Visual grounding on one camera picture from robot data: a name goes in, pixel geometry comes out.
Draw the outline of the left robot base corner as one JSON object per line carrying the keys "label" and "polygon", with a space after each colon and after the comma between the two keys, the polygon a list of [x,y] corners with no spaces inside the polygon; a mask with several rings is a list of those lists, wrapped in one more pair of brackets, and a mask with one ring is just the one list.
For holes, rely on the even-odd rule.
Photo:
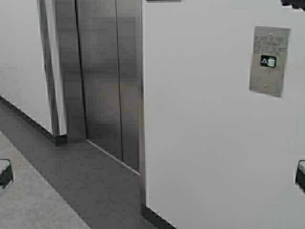
{"label": "left robot base corner", "polygon": [[0,190],[4,191],[7,186],[14,182],[12,164],[9,159],[0,160]]}

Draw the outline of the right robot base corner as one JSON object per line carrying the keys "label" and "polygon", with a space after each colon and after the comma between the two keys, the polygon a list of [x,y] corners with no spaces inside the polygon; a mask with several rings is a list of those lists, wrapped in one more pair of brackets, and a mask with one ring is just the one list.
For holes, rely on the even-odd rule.
{"label": "right robot base corner", "polygon": [[297,165],[297,171],[295,176],[295,183],[300,189],[305,192],[305,161],[300,160]]}

